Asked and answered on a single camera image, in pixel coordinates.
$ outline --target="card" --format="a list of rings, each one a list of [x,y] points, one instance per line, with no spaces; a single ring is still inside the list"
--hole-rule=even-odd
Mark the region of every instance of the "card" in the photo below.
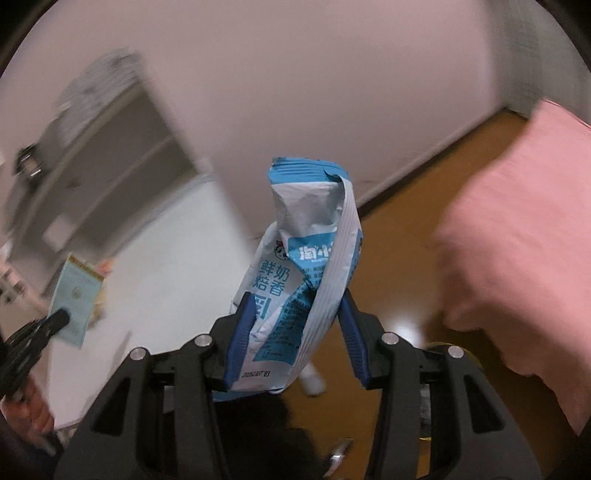
[[[57,334],[59,338],[82,348],[103,280],[104,277],[91,265],[72,254],[68,256],[49,307],[49,314],[64,309],[70,315],[70,323]]]

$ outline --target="blue gripper pad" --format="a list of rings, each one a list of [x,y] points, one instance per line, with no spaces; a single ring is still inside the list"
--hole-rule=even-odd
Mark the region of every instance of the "blue gripper pad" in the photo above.
[[[356,311],[357,308],[350,294],[348,291],[345,292],[339,309],[340,329],[343,332],[343,338],[345,339],[345,345],[349,352],[349,359],[351,360],[355,377],[364,387],[367,387],[371,380],[368,349],[355,319]]]
[[[223,379],[228,389],[240,377],[240,370],[242,369],[246,350],[248,349],[248,338],[250,337],[252,326],[256,321],[255,299],[248,293],[245,293],[245,296],[247,298],[242,309],[242,314],[236,324],[226,353],[226,371]]]

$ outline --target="hand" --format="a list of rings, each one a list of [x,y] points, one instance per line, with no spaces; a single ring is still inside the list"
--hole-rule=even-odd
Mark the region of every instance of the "hand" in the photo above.
[[[40,435],[53,431],[54,418],[35,382],[29,377],[20,402],[4,399],[2,411],[15,433],[28,443],[38,444]]]

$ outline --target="snack bag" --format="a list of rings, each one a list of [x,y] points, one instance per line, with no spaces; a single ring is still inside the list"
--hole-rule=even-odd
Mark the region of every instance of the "snack bag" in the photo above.
[[[276,158],[268,172],[277,211],[233,300],[256,302],[256,321],[233,391],[282,390],[329,330],[361,250],[347,172],[337,164]]]

